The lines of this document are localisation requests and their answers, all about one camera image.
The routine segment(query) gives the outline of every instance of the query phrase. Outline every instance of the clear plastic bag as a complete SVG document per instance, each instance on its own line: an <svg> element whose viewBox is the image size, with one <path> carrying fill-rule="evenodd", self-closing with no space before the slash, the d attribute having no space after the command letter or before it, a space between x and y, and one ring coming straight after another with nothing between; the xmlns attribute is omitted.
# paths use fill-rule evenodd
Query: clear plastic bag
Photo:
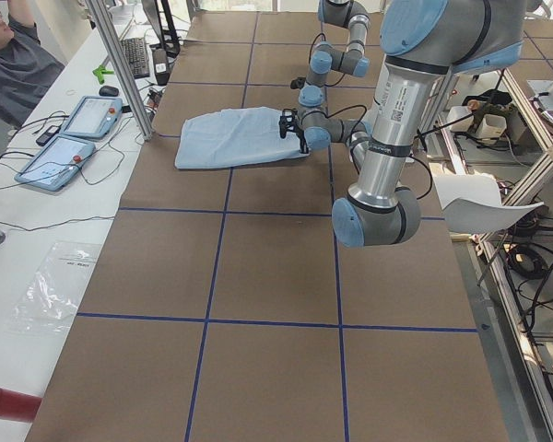
<svg viewBox="0 0 553 442"><path fill-rule="evenodd" d="M12 332L68 332L99 258L100 244L56 242L7 322Z"/></svg>

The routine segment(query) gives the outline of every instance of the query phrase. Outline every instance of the computer mouse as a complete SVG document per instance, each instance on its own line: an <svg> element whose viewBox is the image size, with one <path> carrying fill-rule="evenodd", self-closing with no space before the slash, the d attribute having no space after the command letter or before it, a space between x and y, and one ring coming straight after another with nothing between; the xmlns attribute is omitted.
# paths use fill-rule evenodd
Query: computer mouse
<svg viewBox="0 0 553 442"><path fill-rule="evenodd" d="M117 89L115 86L103 86L99 90L99 95L101 97L118 97L119 96L119 89Z"/></svg>

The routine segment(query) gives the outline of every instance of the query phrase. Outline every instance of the dark t-shirt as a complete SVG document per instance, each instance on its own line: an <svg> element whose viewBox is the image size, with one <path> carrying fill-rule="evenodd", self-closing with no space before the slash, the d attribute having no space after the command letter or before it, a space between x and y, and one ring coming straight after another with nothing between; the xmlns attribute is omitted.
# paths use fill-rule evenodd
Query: dark t-shirt
<svg viewBox="0 0 553 442"><path fill-rule="evenodd" d="M39 42L37 28L12 17L15 37L0 50L0 118L20 127L64 69Z"/></svg>

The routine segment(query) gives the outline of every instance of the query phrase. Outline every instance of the white cloth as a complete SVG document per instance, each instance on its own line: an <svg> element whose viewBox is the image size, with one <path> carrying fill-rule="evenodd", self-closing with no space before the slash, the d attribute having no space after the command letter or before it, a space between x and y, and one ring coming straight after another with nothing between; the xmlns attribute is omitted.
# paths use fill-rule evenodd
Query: white cloth
<svg viewBox="0 0 553 442"><path fill-rule="evenodd" d="M187 120L174 165L178 169L218 169L306 157L299 138L279 136L280 110L226 109Z"/></svg>

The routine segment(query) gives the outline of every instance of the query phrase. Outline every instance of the white table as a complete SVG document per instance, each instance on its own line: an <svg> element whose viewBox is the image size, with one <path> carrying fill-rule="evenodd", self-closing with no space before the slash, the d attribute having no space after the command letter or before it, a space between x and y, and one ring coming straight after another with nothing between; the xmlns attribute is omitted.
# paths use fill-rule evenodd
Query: white table
<svg viewBox="0 0 553 442"><path fill-rule="evenodd" d="M143 28L131 29L128 36L143 36ZM92 74L105 58L106 52L97 31L93 31L76 56L55 81L47 95L30 115L32 122L54 111L69 114L80 98L98 95L100 85ZM115 76L105 76L107 85L119 87ZM145 79L137 80L139 88L147 86ZM125 114L113 132L129 118ZM52 120L46 124L59 123ZM37 134L32 134L39 124L17 134L8 146L9 150L36 153ZM97 143L97 148L108 140ZM135 120L131 120L112 141L115 148L125 154L119 169L104 182L87 185L81 177L73 180L57 193L41 192L26 186L0 191L0 221L23 227L48 226L73 218L114 216L119 199L131 176L143 140ZM85 176L98 180L115 169L121 155L104 147L83 168ZM27 157L7 157L4 162L21 169ZM0 166L0 187L15 184L15 172ZM107 237L111 220L95 220L66 224L35 232L24 232L11 227L1 228L6 240L0 245L0 387L42 396L53 373L53 368L65 342L63 335L25 335L8 330L6 321L13 307L26 292L34 273L56 241L102 244ZM23 441L29 424L0 420L0 441Z"/></svg>

